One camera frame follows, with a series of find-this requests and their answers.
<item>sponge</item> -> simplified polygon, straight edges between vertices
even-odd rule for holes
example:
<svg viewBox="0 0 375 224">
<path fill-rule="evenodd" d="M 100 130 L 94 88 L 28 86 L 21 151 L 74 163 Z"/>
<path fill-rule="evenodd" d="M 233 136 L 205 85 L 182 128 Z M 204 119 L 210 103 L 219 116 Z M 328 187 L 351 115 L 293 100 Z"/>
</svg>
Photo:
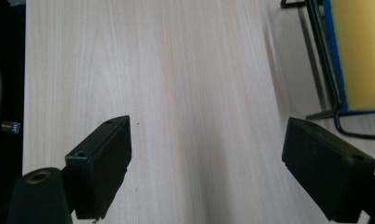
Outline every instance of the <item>sponge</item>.
<svg viewBox="0 0 375 224">
<path fill-rule="evenodd" d="M 375 0 L 324 0 L 343 112 L 375 111 Z"/>
</svg>

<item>light wood surface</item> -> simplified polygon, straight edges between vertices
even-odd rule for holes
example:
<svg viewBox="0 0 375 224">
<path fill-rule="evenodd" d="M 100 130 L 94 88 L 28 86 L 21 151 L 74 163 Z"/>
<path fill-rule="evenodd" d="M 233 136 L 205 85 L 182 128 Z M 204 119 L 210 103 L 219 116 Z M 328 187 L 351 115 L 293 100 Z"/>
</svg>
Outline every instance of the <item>light wood surface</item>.
<svg viewBox="0 0 375 224">
<path fill-rule="evenodd" d="M 320 110 L 297 10 L 30 0 L 26 41 L 25 173 L 63 168 L 99 124 L 131 116 L 132 162 L 103 223 L 327 223 L 281 161 L 287 118 Z M 348 125 L 375 130 L 366 120 Z M 346 140 L 375 157 L 375 142 Z"/>
</svg>

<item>yellow sponge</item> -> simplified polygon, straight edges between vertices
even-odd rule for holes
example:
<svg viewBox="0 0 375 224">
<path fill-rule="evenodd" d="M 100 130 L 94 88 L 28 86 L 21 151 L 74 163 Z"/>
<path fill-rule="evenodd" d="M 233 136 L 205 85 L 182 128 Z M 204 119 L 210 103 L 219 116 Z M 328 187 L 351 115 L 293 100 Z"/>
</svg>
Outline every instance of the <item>yellow sponge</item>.
<svg viewBox="0 0 375 224">
<path fill-rule="evenodd" d="M 349 110 L 375 110 L 375 0 L 331 0 Z"/>
</svg>

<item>wooden table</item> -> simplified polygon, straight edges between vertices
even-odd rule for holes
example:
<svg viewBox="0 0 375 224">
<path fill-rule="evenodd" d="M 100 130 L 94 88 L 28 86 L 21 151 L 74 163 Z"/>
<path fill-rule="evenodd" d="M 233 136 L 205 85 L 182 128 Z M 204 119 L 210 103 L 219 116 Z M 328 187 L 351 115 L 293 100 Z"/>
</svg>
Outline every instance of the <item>wooden table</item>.
<svg viewBox="0 0 375 224">
<path fill-rule="evenodd" d="M 63 168 L 99 124 L 131 116 L 103 223 L 328 223 L 281 161 L 287 118 L 320 110 L 296 9 L 30 0 L 26 39 L 25 173 Z M 375 130 L 375 116 L 348 125 Z M 345 139 L 375 158 L 374 141 Z"/>
</svg>

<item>sponge holder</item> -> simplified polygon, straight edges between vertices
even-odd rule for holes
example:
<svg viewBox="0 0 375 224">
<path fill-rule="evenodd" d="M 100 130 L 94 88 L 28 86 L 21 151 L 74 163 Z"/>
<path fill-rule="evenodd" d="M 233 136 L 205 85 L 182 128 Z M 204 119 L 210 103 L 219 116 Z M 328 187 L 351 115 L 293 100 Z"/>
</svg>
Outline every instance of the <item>sponge holder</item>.
<svg viewBox="0 0 375 224">
<path fill-rule="evenodd" d="M 345 112 L 341 110 L 344 102 L 340 93 L 340 85 L 336 77 L 336 69 L 332 61 L 326 28 L 323 24 L 323 16 L 319 8 L 319 5 L 322 4 L 322 0 L 305 0 L 304 2 L 294 3 L 287 3 L 286 1 L 287 0 L 281 1 L 281 8 L 307 7 L 310 23 L 312 26 L 312 34 L 318 51 L 318 57 L 322 67 L 324 81 L 327 86 L 327 93 L 331 102 L 331 107 L 329 109 L 309 115 L 306 117 L 306 119 L 315 120 L 333 118 L 336 129 L 341 134 L 350 137 L 375 140 L 375 134 L 351 133 L 345 131 L 341 127 L 340 117 L 372 114 L 375 113 L 375 111 Z"/>
</svg>

